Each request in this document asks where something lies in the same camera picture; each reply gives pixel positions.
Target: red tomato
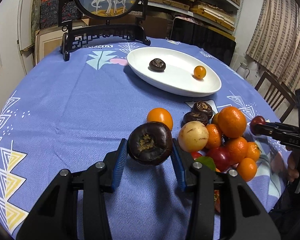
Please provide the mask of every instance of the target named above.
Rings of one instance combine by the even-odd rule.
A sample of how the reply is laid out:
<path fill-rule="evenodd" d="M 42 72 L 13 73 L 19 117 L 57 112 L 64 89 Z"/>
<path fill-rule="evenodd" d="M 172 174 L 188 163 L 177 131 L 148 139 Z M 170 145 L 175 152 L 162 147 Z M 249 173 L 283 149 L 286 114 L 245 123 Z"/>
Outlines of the red tomato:
<path fill-rule="evenodd" d="M 220 213 L 220 192 L 218 190 L 214 191 L 214 208 Z"/>
<path fill-rule="evenodd" d="M 216 168 L 221 172 L 226 171 L 230 167 L 230 155 L 224 147 L 213 148 L 206 153 L 206 156 L 213 159 Z"/>
<path fill-rule="evenodd" d="M 192 153 L 191 153 L 191 156 L 192 156 L 192 158 L 195 160 L 195 159 L 201 157 L 202 154 L 200 154 L 200 153 L 198 153 L 198 152 L 192 152 Z"/>
<path fill-rule="evenodd" d="M 265 123 L 266 123 L 266 120 L 262 116 L 260 116 L 260 115 L 256 116 L 250 122 L 250 130 L 251 130 L 251 132 L 254 135 L 257 135 L 257 133 L 255 131 L 256 124 L 265 124 Z"/>

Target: human hand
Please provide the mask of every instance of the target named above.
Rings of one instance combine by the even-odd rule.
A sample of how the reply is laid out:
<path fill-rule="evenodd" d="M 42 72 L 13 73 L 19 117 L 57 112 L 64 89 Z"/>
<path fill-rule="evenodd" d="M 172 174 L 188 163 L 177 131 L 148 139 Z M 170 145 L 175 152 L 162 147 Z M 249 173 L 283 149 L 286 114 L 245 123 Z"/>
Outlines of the human hand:
<path fill-rule="evenodd" d="M 300 150 L 288 146 L 286 146 L 286 149 L 287 151 L 292 151 L 288 157 L 288 180 L 289 182 L 293 182 L 295 179 L 299 178 L 296 163 L 298 163 L 300 157 Z"/>

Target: mandarin orange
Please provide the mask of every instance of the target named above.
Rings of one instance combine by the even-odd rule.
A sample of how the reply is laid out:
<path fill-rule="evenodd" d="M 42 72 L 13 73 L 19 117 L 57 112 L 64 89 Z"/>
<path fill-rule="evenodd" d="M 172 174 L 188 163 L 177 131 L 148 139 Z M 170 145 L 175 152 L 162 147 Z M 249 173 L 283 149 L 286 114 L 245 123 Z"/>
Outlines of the mandarin orange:
<path fill-rule="evenodd" d="M 235 165 L 246 157 L 248 143 L 243 137 L 232 138 L 226 142 L 225 148 L 229 151 L 230 165 Z"/>
<path fill-rule="evenodd" d="M 247 126 L 247 120 L 238 108 L 227 106 L 218 115 L 218 125 L 225 136 L 238 138 L 243 135 Z"/>
<path fill-rule="evenodd" d="M 258 144 L 256 144 L 255 142 L 248 142 L 248 150 L 247 150 L 246 158 L 251 158 L 256 162 L 257 160 L 259 160 L 260 154 L 261 151 Z"/>
<path fill-rule="evenodd" d="M 219 147 L 221 145 L 221 139 L 222 139 L 221 129 L 215 124 L 208 124 L 206 128 L 209 133 L 209 138 L 205 147 L 207 149 Z"/>
<path fill-rule="evenodd" d="M 219 115 L 219 113 L 216 113 L 216 114 L 212 117 L 212 120 L 211 120 L 211 123 L 212 123 L 212 124 L 218 125 L 218 115 Z"/>
<path fill-rule="evenodd" d="M 244 158 L 237 166 L 237 172 L 245 182 L 254 178 L 257 173 L 257 165 L 251 158 Z"/>
<path fill-rule="evenodd" d="M 173 119 L 171 114 L 164 108 L 154 108 L 147 116 L 147 122 L 163 122 L 170 130 L 173 127 Z"/>

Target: round table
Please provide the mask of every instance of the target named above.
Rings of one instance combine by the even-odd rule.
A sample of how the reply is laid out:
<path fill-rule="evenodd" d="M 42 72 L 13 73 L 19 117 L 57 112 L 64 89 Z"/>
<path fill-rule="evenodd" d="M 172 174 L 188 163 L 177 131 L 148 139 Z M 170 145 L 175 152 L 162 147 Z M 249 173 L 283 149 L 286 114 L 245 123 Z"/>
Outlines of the round table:
<path fill-rule="evenodd" d="M 145 47 L 137 41 L 108 38 L 79 49 L 65 62 L 55 50 L 18 85 L 0 113 L 0 222 L 15 238 L 22 221 L 56 174 L 82 171 L 118 148 L 121 138 L 146 121 L 155 108 L 174 120 L 173 137 L 194 101 L 205 100 L 215 112 L 236 106 L 246 116 L 245 136 L 262 150 L 255 178 L 248 182 L 267 211 L 284 190 L 281 172 L 289 152 L 265 136 L 254 137 L 249 122 L 274 112 L 245 80 L 203 49 L 151 39 L 151 46 L 184 52 L 209 65 L 222 88 L 207 98 L 187 98 L 159 90 L 136 76 L 127 54 Z M 171 159 L 144 167 L 127 159 L 119 188 L 105 194 L 112 237 L 116 239 L 185 239 L 191 200 L 177 188 Z M 79 194 L 79 210 L 82 195 Z M 78 218 L 78 238 L 83 239 Z M 215 217 L 214 238 L 219 238 Z"/>

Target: white dish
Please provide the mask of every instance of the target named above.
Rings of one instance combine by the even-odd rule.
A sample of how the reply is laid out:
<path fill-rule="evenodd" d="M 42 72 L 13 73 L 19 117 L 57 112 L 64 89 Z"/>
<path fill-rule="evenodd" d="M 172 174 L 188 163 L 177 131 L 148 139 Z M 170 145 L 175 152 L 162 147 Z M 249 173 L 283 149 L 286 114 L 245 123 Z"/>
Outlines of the white dish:
<path fill-rule="evenodd" d="M 151 60 L 159 58 L 166 64 L 163 72 L 149 69 Z M 143 47 L 131 51 L 127 61 L 134 73 L 154 87 L 186 97 L 206 97 L 221 88 L 218 75 L 200 60 L 173 49 Z M 204 66 L 207 74 L 203 80 L 193 76 L 196 66 Z"/>

